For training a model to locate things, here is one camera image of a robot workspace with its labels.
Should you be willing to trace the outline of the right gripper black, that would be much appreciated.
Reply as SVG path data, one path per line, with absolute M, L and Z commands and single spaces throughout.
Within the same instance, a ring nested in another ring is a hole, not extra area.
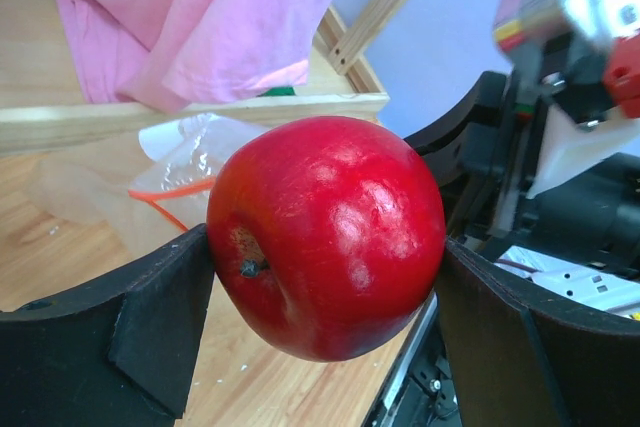
M 523 247 L 639 277 L 639 39 L 597 52 L 575 33 L 520 42 L 408 144 L 431 169 L 447 233 L 488 260 Z

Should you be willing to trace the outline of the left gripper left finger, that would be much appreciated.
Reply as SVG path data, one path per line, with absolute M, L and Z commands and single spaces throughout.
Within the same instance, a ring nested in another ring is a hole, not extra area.
M 2 313 L 2 425 L 174 425 L 187 407 L 213 281 L 198 225 Z

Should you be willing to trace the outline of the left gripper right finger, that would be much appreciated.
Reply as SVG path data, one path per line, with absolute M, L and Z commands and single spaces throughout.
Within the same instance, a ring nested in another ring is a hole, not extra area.
M 453 239 L 435 291 L 463 425 L 638 425 L 638 322 L 539 287 Z

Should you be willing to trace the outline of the clear zip top bag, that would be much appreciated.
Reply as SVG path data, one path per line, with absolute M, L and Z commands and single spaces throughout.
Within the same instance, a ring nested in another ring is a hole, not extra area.
M 224 163 L 266 130 L 205 113 L 74 146 L 37 164 L 28 193 L 59 219 L 108 223 L 141 256 L 204 221 Z

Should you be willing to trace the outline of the red apple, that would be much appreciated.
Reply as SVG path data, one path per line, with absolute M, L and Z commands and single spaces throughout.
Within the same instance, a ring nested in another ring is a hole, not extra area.
M 445 245 L 438 185 L 402 138 L 313 117 L 240 147 L 207 210 L 214 267 L 246 323 L 295 357 L 338 362 L 399 333 Z

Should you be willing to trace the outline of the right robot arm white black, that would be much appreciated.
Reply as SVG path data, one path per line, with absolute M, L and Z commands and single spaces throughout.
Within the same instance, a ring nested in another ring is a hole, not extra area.
M 611 52 L 578 34 L 539 42 L 518 21 L 494 31 L 510 74 L 484 72 L 409 144 L 432 170 L 448 233 L 529 280 L 627 318 L 639 315 L 639 38 Z

